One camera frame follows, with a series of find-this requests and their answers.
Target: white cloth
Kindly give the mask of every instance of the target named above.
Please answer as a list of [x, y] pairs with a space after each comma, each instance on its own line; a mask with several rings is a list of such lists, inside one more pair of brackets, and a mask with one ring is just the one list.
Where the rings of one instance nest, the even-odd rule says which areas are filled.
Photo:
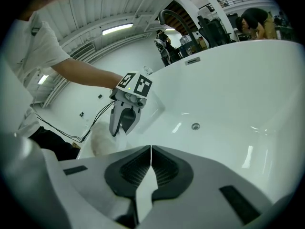
[[[23, 65], [23, 59], [33, 37], [31, 30], [35, 16], [33, 14], [29, 21], [15, 20], [3, 47], [6, 61], [22, 83], [31, 71], [47, 69], [70, 58], [57, 42], [55, 33], [48, 23], [42, 22], [40, 30], [32, 39], [28, 59]], [[39, 127], [37, 116], [32, 108], [29, 108], [16, 132], [21, 136], [30, 137]]]

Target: fluorescent light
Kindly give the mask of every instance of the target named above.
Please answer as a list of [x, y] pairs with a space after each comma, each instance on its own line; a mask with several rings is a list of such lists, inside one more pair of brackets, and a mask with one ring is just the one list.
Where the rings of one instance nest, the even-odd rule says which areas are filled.
[[103, 34], [103, 35], [106, 35], [106, 34], [109, 34], [109, 33], [111, 33], [111, 32], [114, 32], [114, 31], [118, 31], [118, 30], [130, 28], [130, 27], [132, 27], [132, 26], [133, 26], [132, 23], [130, 23], [130, 24], [125, 24], [125, 25], [120, 25], [120, 26], [116, 26], [116, 27], [113, 27], [113, 28], [104, 30], [104, 31], [102, 32], [102, 34]]
[[38, 81], [38, 84], [41, 85], [48, 78], [48, 75], [43, 75], [42, 78]]

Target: overflow drain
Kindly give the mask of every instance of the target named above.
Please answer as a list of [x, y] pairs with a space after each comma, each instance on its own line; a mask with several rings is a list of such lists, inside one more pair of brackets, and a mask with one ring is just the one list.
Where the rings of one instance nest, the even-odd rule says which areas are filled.
[[194, 131], [197, 131], [199, 128], [200, 128], [199, 123], [194, 123], [194, 124], [192, 124], [192, 129], [193, 129]]

